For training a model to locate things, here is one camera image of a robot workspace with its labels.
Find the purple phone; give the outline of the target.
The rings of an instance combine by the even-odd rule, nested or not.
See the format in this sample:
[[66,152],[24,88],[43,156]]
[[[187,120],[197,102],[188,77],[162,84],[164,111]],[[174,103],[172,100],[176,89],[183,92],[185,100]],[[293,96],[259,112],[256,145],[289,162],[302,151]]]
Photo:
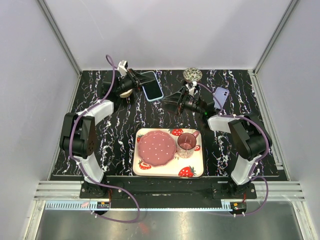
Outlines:
[[229,90],[222,88],[222,87],[217,87],[215,92],[214,92],[214,107],[218,110],[221,110],[229,96]]

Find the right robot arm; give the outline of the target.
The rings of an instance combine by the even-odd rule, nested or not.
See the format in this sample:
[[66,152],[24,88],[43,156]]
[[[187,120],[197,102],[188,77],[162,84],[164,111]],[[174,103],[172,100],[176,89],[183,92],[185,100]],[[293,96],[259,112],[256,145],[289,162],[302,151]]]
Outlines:
[[213,102],[206,103],[191,95],[187,86],[162,99],[164,108],[176,115],[185,110],[200,114],[206,128],[214,132],[229,133],[237,150],[237,160],[222,191],[232,198],[244,195],[253,180],[253,171],[268,153],[272,140],[263,123],[255,114],[226,115],[223,105],[229,95],[224,88],[213,93]]

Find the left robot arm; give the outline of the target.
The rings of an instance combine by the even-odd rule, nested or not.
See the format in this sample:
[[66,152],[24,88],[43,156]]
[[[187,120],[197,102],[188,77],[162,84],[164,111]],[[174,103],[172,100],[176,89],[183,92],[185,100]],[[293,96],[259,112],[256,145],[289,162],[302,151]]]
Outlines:
[[139,73],[131,68],[126,73],[112,71],[111,78],[104,79],[97,88],[99,99],[92,106],[64,116],[59,147],[77,163],[84,180],[92,183],[90,192],[95,197],[103,198],[108,193],[107,184],[102,182],[104,172],[95,156],[96,125],[118,110],[121,95],[130,90],[146,89],[157,82],[156,74],[151,71]]

